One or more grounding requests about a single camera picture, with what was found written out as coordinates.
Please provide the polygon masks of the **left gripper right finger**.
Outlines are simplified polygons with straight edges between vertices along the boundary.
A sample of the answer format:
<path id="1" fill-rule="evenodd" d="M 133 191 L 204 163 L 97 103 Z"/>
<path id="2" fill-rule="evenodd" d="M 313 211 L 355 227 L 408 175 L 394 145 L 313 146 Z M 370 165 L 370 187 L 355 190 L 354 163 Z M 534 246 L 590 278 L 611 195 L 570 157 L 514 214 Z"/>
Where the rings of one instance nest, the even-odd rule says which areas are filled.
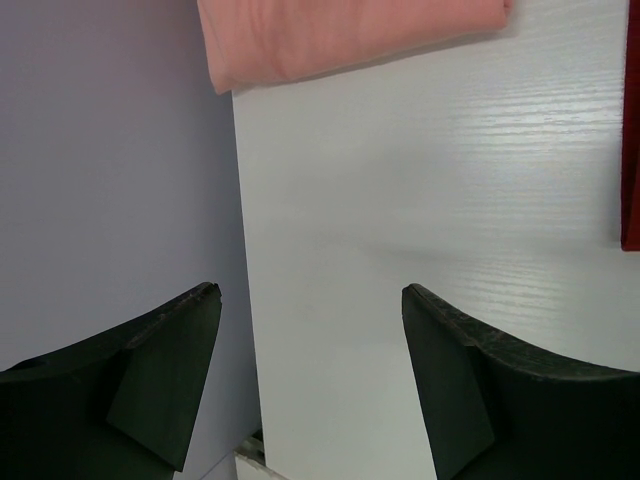
<path id="1" fill-rule="evenodd" d="M 421 285 L 402 321 L 440 479 L 635 479 L 639 376 L 565 357 Z"/>

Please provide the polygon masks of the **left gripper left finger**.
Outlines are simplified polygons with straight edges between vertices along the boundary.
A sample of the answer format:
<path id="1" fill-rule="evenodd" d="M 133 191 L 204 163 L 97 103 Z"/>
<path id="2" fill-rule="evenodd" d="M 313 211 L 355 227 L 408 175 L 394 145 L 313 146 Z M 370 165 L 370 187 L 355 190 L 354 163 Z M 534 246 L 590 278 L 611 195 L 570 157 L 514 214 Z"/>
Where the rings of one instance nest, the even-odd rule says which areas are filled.
<path id="1" fill-rule="evenodd" d="M 183 471 L 218 334 L 205 282 L 1 373 L 4 479 L 171 479 Z"/>

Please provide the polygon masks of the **red t shirt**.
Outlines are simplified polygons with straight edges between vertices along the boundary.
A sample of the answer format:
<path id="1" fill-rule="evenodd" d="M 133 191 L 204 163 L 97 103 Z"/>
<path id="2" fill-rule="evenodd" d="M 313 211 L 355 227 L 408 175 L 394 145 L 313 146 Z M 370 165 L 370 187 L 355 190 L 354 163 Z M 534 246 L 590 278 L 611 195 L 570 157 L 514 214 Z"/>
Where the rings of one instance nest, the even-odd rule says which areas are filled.
<path id="1" fill-rule="evenodd" d="M 626 38 L 621 149 L 623 251 L 639 251 L 639 0 L 630 0 Z"/>

